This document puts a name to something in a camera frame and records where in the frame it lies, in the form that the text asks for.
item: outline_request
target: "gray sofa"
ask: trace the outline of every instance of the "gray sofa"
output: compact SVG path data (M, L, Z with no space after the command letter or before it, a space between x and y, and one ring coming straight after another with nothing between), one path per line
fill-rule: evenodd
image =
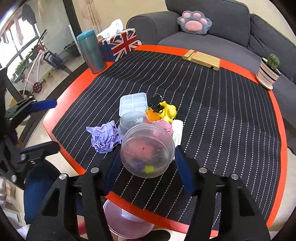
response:
M288 146L296 153L296 47L243 3L233 0L165 0L168 11L132 17L143 44L194 49L257 73L261 57L270 53L280 59L282 73L274 84L287 134ZM213 22L206 35L181 32L177 18L185 10L201 11Z

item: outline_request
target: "metal screw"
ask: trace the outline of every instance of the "metal screw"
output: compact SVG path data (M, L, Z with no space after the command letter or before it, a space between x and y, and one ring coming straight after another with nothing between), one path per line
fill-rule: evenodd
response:
M21 159L22 161L24 161L24 160L26 159L26 157L27 157L26 154L21 154L21 155L20 155L20 159Z
M93 167L91 169L91 173L97 173L99 171L99 169L97 167Z
M234 180L237 180L239 178L239 176L235 173L231 174L231 178Z
M12 176L11 176L11 181L12 181L13 183L15 183L15 182L17 181L17 176L16 176L16 175L12 175Z
M67 174L63 173L59 176L59 179L64 180L67 178Z
M201 167L198 170L200 173L207 173L207 169L205 167Z

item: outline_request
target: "striped plant pot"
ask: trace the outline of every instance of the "striped plant pot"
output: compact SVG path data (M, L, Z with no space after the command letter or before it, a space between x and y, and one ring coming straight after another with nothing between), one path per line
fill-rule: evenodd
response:
M259 72L256 75L257 80L260 82L261 85L263 85L265 88L272 90L272 85L276 82L276 80L279 78L281 73L278 69L272 69L268 67L267 59L262 58L260 63Z

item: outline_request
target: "window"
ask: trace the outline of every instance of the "window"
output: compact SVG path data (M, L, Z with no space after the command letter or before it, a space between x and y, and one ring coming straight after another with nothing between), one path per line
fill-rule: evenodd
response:
M7 76L10 79L15 72L15 68L26 58L27 54L37 44L39 38L36 24L33 26L21 18L18 19L18 22L24 37L22 44L17 39L15 23L11 25L10 30L5 32L9 43L4 43L3 39L1 39L0 43L0 65L2 67L8 66Z

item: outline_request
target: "red table edge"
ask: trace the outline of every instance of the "red table edge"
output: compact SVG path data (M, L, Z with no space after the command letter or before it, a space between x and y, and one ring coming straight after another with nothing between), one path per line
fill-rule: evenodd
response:
M176 47L169 47L169 46L158 46L158 45L140 45L136 48L136 50L143 50L143 51L153 51L153 52L159 52L159 53L167 53L167 54L174 54L178 56L183 56L188 52L187 49L181 49ZM103 70L105 71L108 69L113 63L108 62L107 67ZM256 83L258 83L256 76L254 73L236 65L229 61L221 59L220 66L222 68L231 70L237 74L240 74ZM57 106L54 109L50 109L48 113L46 114L43 125L49 134L50 138L53 141L57 141L56 137L52 134L52 130L57 125L59 120L63 117L65 112L68 110L68 108L74 103L74 101L79 97L79 95L91 84L91 82L95 79L97 74L92 74L90 72L90 69L87 69L85 72L83 72L57 99ZM268 220L266 222L267 227L270 227L270 225L273 223L278 209L280 207L285 183L286 183L286 176L287 176L287 141L286 141L286 133L284 128L283 119L281 116L281 112L278 106L278 103L276 101L276 98L272 91L268 91L273 107L274 112L276 115L276 120L278 124L279 134L281 138L281 151L280 151L280 157L281 157L281 173L279 177L279 183L278 188L276 191L276 197L274 200L274 204L272 206L270 215L268 217ZM60 146L60 152L64 156L64 158L67 160L67 162L73 167L73 169L80 175L84 174L86 171L85 169L80 166L74 158L63 148L63 146L59 143ZM152 213L148 210L142 210L128 201L124 200L123 198L119 197L113 192L110 192L110 194L107 196L107 198L118 205L121 208L124 208L126 211L138 216L139 218L145 219L148 222L154 223L155 225L158 225L163 228L171 229L177 232L186 233L188 230L188 225L178 223L176 221L170 220L168 218L164 218L162 216L159 216L155 213ZM211 237L215 237L218 235L218 231L212 230Z

